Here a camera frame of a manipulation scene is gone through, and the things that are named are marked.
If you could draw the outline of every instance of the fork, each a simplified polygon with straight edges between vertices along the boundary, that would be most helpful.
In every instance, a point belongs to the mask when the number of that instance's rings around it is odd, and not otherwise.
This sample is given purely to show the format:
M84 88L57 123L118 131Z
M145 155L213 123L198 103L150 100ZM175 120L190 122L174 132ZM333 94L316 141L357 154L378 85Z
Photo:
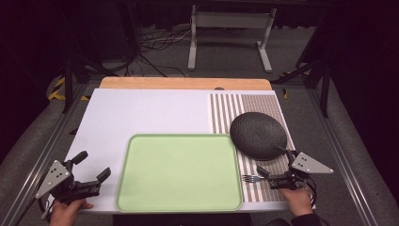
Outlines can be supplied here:
M243 181L248 182L248 183L255 183L255 182L260 182L260 181L265 181L267 178L260 177L257 175L243 175Z

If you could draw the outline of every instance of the green tray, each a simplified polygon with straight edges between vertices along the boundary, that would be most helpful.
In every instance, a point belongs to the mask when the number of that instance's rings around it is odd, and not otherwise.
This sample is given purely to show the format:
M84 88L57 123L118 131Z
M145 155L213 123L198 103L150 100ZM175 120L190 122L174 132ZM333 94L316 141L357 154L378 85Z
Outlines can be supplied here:
M136 135L129 141L117 207L123 213L233 211L242 204L228 135Z

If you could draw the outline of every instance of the gray carpet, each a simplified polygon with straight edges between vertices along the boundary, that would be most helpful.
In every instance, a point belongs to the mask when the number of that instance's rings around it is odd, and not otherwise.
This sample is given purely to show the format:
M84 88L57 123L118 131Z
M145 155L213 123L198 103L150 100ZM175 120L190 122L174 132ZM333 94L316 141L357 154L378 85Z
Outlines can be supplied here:
M272 73L263 71L259 54L254 46L262 32L256 30L246 30L242 35L236 37L221 31L204 32L198 37L197 67L193 72L186 69L189 51L189 41L187 40L181 40L163 51L151 51L143 55L155 65L179 68L189 77L244 77L273 80L278 78L280 73L292 71L295 68L296 60L313 31L312 28L272 30L266 46L273 67ZM117 63L109 62L105 66L111 67ZM181 76L178 71L173 69L159 68L159 70L170 76ZM132 63L128 72L132 76L160 76L155 69L140 61ZM121 70L118 74L125 74L125 70ZM101 76L93 76L86 95L90 95L92 90L99 86L98 78ZM291 82L291 85L273 86L273 89L278 94L279 103L296 148L335 169L334 174L312 176L318 190L316 212L327 219L330 225L363 225L358 208L334 158L334 150L317 117L318 109L313 106L309 91L301 86L292 85L301 79L298 77ZM399 212L394 198L367 154L339 95L333 85L331 87L328 99L328 121L343 147L345 156L371 206L375 219L379 225L398 225ZM289 98L282 96L282 88L288 90ZM47 139L53 133L57 120L62 114L63 105L63 101L51 101L50 105L21 136L0 166L2 175L0 177L0 203L2 203L0 219L7 214L24 185L26 176L45 148ZM88 101L79 101L78 107L73 112L55 147L52 159L64 159L73 141L73 135L69 135L69 132L79 126L87 105ZM40 215L39 208L34 204L20 225L46 225L45 222L40 221ZM274 218L291 218L288 211L253 213L251 215L256 226L264 225ZM107 215L81 214L76 221L76 225L90 224L112 225L112 218Z

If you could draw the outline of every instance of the dark gray bowl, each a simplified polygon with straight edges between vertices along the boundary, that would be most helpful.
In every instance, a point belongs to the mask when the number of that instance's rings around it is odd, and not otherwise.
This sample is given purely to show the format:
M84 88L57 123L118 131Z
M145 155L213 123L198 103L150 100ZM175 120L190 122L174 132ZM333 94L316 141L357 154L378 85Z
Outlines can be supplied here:
M287 135L274 118L260 112L239 115L231 123L231 141L237 150L256 160L269 161L286 153Z

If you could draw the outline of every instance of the striped placemat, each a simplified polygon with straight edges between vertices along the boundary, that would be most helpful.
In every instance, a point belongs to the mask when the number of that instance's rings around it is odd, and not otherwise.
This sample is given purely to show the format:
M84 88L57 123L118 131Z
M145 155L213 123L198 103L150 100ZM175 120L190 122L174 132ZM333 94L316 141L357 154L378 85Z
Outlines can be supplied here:
M275 94L210 94L210 123L212 133L228 134L231 122L245 112L262 112L276 119L285 129L288 137L287 149L294 150L287 125L282 116ZM241 175L258 174L256 166L262 166L270 175L282 174L288 169L286 155L272 161L256 161L237 152ZM283 202L277 190L271 190L266 181L260 183L242 183L244 202Z

